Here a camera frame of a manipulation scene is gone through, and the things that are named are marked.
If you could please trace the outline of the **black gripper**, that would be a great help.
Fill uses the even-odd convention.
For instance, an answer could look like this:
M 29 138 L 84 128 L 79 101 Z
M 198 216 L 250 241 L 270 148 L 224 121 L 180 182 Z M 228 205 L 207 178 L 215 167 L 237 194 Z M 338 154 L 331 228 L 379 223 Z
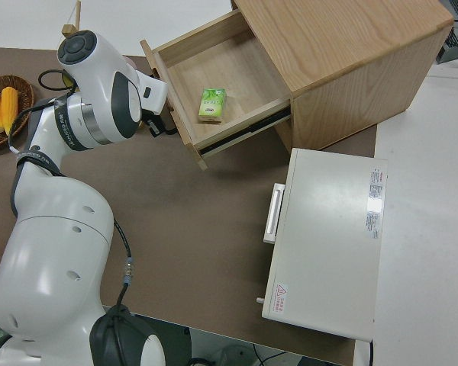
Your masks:
M 149 128 L 153 137 L 158 137 L 165 132 L 164 123 L 160 115 L 156 115 L 148 110 L 143 110 L 143 122 Z

